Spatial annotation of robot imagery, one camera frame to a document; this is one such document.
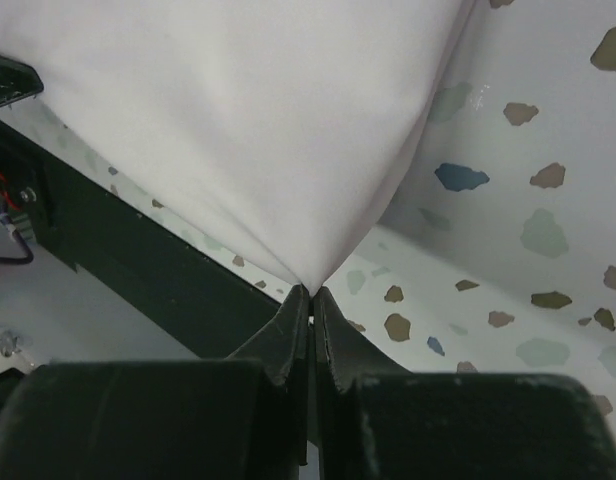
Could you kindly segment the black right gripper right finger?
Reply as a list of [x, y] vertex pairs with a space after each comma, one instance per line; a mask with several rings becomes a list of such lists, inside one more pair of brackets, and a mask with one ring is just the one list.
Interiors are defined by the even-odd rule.
[[553, 374], [411, 372], [313, 299], [325, 479], [616, 479], [592, 395]]

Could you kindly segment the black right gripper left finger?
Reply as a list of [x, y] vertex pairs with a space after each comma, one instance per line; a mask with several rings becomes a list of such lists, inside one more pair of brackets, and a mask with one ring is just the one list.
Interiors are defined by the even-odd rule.
[[295, 479], [307, 461], [310, 297], [224, 359], [59, 363], [0, 412], [0, 479]]

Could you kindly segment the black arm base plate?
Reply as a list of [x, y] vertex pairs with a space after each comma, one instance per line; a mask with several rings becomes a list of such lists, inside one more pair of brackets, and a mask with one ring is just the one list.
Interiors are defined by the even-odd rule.
[[37, 241], [82, 267], [200, 357], [224, 357], [278, 301], [0, 121], [0, 174]]

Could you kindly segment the white t shirt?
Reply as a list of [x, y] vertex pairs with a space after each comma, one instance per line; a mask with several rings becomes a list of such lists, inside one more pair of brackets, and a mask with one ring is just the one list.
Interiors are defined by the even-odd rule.
[[0, 53], [119, 172], [317, 291], [409, 169], [469, 1], [0, 1]]

